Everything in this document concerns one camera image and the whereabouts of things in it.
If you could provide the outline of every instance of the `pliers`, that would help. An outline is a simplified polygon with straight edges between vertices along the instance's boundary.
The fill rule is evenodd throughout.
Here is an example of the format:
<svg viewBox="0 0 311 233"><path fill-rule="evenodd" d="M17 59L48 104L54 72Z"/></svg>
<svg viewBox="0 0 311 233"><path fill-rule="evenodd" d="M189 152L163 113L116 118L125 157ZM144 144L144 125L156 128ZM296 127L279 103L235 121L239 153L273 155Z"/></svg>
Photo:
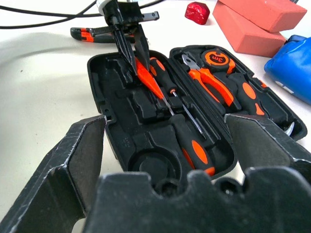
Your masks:
<svg viewBox="0 0 311 233"><path fill-rule="evenodd" d="M107 34L94 34L94 28L70 28L70 35L72 38L80 41L93 42L93 43L115 43L112 33ZM131 43L135 43L133 35L125 35L125 38Z"/></svg>
<svg viewBox="0 0 311 233"><path fill-rule="evenodd" d="M213 86L224 98L226 105L233 111L240 111L242 109L238 100L234 97L231 91L217 78L215 78L209 69L200 68L195 61L186 55L182 55L183 62L190 67L189 75L192 79L197 80L200 85L219 103L219 100L211 93L211 91L205 86L209 84Z"/></svg>

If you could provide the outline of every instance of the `orange tape measure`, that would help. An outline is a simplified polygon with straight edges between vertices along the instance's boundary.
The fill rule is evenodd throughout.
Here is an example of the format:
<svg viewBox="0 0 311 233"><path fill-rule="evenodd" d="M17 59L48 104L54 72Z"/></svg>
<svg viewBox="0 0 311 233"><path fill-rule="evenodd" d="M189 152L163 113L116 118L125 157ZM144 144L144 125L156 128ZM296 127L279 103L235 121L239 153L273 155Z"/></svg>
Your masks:
<svg viewBox="0 0 311 233"><path fill-rule="evenodd" d="M201 58L212 73L225 71L231 74L235 68L234 61L219 49L207 50L201 54Z"/></svg>

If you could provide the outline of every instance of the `white surface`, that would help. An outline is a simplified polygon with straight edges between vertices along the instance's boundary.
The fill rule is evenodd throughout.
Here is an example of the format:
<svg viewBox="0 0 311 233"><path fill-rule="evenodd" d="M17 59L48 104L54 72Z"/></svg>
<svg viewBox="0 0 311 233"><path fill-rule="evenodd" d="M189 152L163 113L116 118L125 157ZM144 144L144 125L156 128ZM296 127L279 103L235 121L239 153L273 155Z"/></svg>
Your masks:
<svg viewBox="0 0 311 233"><path fill-rule="evenodd" d="M268 58L235 53L212 14L206 26L184 18L191 1L166 1L143 9L159 11L160 20L143 23L150 49L169 56L172 48L213 44L235 54L270 86L311 130L311 107L291 96L265 75ZM91 1L2 0L5 6L58 13L77 13ZM215 1L205 1L211 12ZM310 8L308 0L299 4ZM90 13L96 13L93 7ZM311 36L311 13L297 26L296 33ZM39 17L0 12L1 25L46 22ZM65 135L70 125L98 115L86 70L87 61L96 54L117 51L115 45L78 42L71 38L70 27L101 27L104 18L75 19L48 27L0 30L0 220L32 176L45 154ZM299 143L311 151L310 136ZM111 148L105 140L102 173L119 171ZM237 169L230 174L242 179Z"/></svg>

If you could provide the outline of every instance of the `blue bag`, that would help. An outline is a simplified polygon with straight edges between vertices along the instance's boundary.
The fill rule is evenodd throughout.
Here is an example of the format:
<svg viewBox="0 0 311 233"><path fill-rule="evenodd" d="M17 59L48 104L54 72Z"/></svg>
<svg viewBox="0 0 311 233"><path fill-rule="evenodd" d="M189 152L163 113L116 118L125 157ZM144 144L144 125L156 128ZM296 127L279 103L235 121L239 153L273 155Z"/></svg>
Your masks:
<svg viewBox="0 0 311 233"><path fill-rule="evenodd" d="M277 84L311 104L311 37L292 35L264 70Z"/></svg>

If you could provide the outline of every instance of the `red wrapped candy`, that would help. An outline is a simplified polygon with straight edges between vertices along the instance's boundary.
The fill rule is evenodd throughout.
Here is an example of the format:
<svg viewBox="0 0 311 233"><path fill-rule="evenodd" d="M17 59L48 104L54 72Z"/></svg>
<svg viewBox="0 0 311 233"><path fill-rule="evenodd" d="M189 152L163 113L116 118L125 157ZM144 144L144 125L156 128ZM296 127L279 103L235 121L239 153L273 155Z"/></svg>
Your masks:
<svg viewBox="0 0 311 233"><path fill-rule="evenodd" d="M194 1L187 6L185 17L197 24L204 25L209 13L210 11L206 4Z"/></svg>

